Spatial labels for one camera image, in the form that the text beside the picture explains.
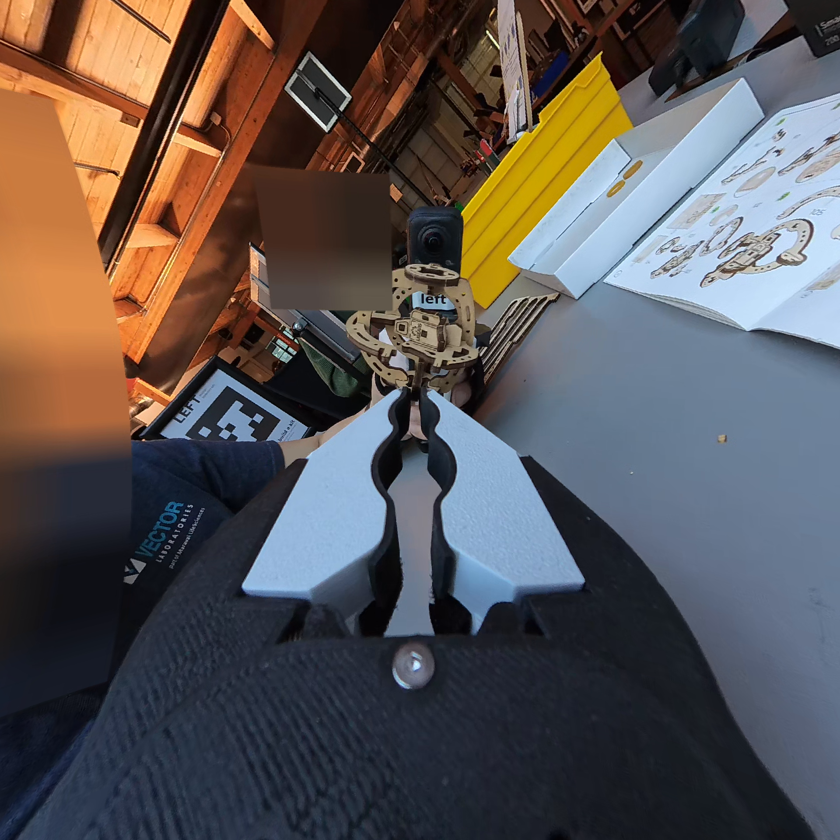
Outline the black cardboard box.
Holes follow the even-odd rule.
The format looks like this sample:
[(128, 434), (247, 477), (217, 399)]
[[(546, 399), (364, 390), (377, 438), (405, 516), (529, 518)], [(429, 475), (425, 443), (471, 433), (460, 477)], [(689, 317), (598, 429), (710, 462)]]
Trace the black cardboard box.
[(839, 1), (784, 1), (814, 57), (839, 49)]

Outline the blue plastic bin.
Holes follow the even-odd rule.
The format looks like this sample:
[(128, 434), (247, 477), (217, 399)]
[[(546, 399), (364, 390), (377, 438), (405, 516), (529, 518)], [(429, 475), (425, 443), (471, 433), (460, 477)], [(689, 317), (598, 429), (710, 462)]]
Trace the blue plastic bin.
[(589, 58), (586, 56), (572, 57), (565, 67), (558, 72), (554, 72), (552, 66), (540, 80), (539, 91), (535, 91), (535, 93), (539, 94), (534, 101), (535, 104), (545, 105), (555, 98), (582, 72), (588, 61)]

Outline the black equipment case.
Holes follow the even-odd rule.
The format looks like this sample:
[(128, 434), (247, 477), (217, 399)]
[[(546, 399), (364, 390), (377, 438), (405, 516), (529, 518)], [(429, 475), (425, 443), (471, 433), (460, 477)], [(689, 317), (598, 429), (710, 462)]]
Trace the black equipment case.
[(678, 27), (648, 78), (656, 96), (681, 86), (691, 70), (706, 79), (723, 66), (744, 18), (740, 1), (668, 1), (668, 7)]

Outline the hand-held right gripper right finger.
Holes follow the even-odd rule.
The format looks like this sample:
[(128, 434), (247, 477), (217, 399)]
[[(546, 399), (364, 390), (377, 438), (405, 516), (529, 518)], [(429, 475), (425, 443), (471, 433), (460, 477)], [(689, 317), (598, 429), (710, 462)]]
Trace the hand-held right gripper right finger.
[(421, 394), (440, 488), (431, 543), (436, 634), (468, 634), (498, 603), (585, 583), (518, 453), (435, 392)]

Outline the white instruction booklet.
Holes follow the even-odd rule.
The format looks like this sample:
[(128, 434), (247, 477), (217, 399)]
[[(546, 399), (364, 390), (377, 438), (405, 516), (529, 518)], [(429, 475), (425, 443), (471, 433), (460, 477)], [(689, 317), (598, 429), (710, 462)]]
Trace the white instruction booklet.
[(604, 282), (838, 348), (838, 94), (768, 118)]

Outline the dark green bag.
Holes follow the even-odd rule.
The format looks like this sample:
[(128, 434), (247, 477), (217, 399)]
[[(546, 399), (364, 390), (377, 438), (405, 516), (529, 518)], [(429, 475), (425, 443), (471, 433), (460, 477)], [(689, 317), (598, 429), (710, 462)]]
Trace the dark green bag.
[(303, 352), (308, 357), (313, 369), (324, 381), (331, 393), (342, 398), (371, 396), (372, 371), (364, 360), (359, 356), (353, 362), (353, 368), (359, 372), (361, 379), (355, 378), (344, 369), (335, 365), (331, 360), (312, 347), (306, 340), (300, 342)]

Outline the square ceiling light panel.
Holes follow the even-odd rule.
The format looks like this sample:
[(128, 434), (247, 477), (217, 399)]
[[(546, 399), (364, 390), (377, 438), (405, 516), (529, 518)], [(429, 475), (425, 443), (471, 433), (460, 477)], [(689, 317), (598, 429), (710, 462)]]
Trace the square ceiling light panel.
[(351, 93), (311, 51), (301, 59), (284, 90), (325, 133), (334, 128), (352, 100)]

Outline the framed black-white marker sign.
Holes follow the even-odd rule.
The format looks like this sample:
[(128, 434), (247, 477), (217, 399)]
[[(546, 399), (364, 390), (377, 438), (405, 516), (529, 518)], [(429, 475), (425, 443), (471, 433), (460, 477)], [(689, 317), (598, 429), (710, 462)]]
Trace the framed black-white marker sign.
[(304, 410), (214, 356), (139, 439), (283, 443), (313, 432)]

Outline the wooden gyroscope model assembly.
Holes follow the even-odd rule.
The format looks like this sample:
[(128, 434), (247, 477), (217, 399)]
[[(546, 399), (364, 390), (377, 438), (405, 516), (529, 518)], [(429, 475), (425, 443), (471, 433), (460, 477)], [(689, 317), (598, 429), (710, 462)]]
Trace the wooden gyroscope model assembly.
[(414, 393), (451, 392), (459, 371), (478, 359), (470, 285), (435, 264), (393, 271), (391, 310), (357, 311), (345, 328), (382, 383)]

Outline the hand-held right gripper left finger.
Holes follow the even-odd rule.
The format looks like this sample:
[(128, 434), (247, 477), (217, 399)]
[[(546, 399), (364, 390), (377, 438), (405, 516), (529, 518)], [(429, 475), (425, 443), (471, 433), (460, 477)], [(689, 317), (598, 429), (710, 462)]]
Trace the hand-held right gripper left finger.
[(394, 390), (306, 461), (245, 577), (247, 595), (303, 600), (384, 634), (403, 586), (389, 488), (403, 467), (406, 389)]

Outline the person's left hand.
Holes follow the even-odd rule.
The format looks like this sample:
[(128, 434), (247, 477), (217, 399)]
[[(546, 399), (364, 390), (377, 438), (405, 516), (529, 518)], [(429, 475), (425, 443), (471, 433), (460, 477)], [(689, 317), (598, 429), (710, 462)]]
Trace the person's left hand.
[[(471, 384), (468, 381), (462, 381), (457, 383), (450, 392), (442, 394), (442, 397), (454, 406), (464, 408), (471, 399), (472, 391)], [(422, 429), (419, 401), (413, 401), (412, 403), (408, 434), (418, 440), (427, 440), (427, 437)]]

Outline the white cardboard box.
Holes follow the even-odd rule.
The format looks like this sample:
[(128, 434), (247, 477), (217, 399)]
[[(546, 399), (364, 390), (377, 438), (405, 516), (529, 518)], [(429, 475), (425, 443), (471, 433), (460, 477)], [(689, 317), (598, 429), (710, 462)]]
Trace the white cardboard box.
[(541, 213), (509, 262), (578, 298), (762, 120), (739, 78), (625, 132)]

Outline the laser-cut wooden parts sheet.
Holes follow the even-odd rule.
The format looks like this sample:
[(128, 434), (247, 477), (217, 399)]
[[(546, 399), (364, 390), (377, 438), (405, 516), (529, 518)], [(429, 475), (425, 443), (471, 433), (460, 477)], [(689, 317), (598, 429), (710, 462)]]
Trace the laser-cut wooden parts sheet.
[(486, 385), (524, 341), (543, 311), (559, 297), (559, 292), (555, 291), (547, 295), (520, 297), (511, 301), (490, 331), (487, 346), (479, 351)]

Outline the white standing sign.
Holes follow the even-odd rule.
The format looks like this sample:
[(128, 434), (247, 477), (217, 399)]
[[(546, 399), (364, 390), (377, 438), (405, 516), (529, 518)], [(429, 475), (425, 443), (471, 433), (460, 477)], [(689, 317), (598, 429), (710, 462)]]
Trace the white standing sign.
[(522, 18), (513, 1), (497, 4), (500, 68), (506, 100), (507, 144), (532, 131), (532, 100)]

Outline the yellow plastic bin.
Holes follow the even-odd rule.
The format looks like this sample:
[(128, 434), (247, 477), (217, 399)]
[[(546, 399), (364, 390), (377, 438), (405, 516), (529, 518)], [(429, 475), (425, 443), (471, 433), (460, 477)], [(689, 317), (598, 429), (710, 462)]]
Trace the yellow plastic bin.
[(463, 212), (461, 275), (488, 308), (519, 273), (512, 251), (596, 156), (632, 123), (596, 56), (540, 112)]

